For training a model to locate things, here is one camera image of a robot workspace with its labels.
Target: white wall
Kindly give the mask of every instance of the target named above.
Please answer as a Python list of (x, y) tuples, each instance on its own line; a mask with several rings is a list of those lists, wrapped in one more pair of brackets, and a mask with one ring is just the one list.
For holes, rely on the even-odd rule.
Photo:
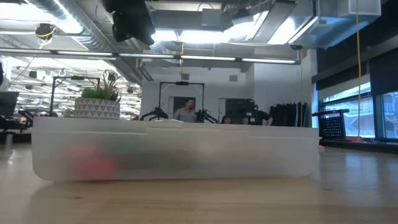
[(312, 76), (317, 74), (317, 52), (307, 51), (302, 65), (254, 65), (254, 100), (260, 110), (269, 112), (271, 106), (282, 103), (308, 103), (307, 114), (310, 116), (314, 87)]
[(254, 64), (246, 73), (246, 97), (254, 100)]
[[(142, 86), (141, 115), (148, 113), (158, 106), (159, 82), (181, 81), (179, 68), (147, 68), (155, 82), (144, 82)], [(246, 98), (246, 74), (235, 68), (184, 68), (184, 73), (190, 74), (191, 83), (205, 84), (205, 109), (218, 118), (220, 99)], [(229, 75), (238, 75), (238, 82), (229, 82)], [(162, 109), (169, 110), (169, 100), (173, 96), (195, 97), (197, 109), (201, 108), (201, 86), (162, 86)]]

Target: black shirt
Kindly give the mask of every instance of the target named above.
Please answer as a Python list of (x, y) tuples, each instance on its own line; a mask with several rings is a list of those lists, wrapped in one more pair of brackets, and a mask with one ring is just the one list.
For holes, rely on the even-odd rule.
[(268, 121), (271, 118), (269, 114), (264, 111), (257, 110), (257, 122), (254, 125), (262, 125), (262, 120)]

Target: desk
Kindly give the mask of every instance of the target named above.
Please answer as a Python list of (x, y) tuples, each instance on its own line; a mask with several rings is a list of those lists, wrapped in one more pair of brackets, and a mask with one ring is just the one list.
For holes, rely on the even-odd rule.
[(326, 149), (302, 178), (54, 183), (0, 152), (0, 223), (396, 223), (398, 156)]

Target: man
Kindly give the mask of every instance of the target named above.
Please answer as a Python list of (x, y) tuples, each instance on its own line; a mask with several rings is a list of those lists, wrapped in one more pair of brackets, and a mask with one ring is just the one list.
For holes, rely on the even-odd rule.
[(188, 123), (195, 123), (197, 120), (197, 116), (195, 114), (195, 100), (185, 100), (185, 107), (177, 110), (174, 113), (173, 119)]
[(255, 125), (265, 125), (265, 126), (271, 126), (272, 121), (274, 120), (271, 115), (267, 114), (266, 112), (259, 110), (258, 108), (256, 109), (257, 111), (257, 122)]

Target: white geometric planter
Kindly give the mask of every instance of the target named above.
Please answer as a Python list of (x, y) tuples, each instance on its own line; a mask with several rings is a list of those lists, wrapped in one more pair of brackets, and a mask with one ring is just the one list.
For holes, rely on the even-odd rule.
[(74, 115), (76, 118), (119, 119), (120, 103), (111, 100), (77, 98)]

